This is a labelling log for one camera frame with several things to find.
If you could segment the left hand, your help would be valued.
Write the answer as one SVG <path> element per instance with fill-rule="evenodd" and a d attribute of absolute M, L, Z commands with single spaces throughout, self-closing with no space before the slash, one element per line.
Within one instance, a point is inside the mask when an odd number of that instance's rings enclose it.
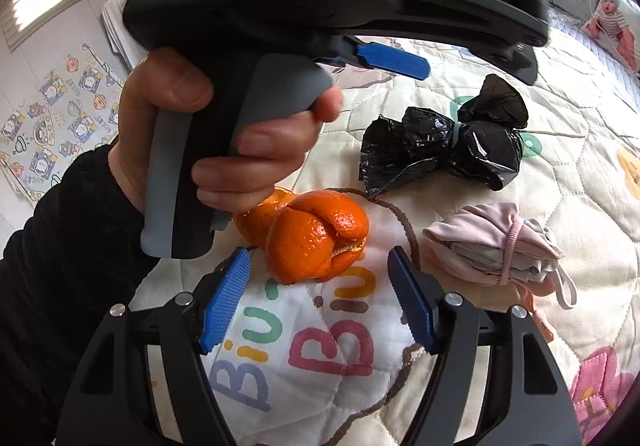
<path fill-rule="evenodd" d="M 126 80 L 119 102 L 119 138 L 108 164 L 120 190 L 144 210 L 146 176 L 157 112 L 193 113 L 214 95 L 209 79 L 175 51 L 151 52 Z M 191 176 L 201 203 L 229 213 L 252 209 L 274 186 L 302 166 L 321 128 L 336 120 L 343 106 L 340 88 L 320 94 L 314 109 L 286 119 L 247 126 L 238 137 L 236 157 L 198 161 Z"/>

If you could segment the left forearm black sleeve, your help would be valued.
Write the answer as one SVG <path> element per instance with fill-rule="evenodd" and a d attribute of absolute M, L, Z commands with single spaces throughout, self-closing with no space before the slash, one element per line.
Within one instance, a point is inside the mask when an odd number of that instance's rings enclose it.
<path fill-rule="evenodd" d="M 156 259 L 120 190 L 107 146 L 81 154 L 37 203 L 1 260 L 1 441 L 49 445 L 70 382 L 108 310 Z"/>

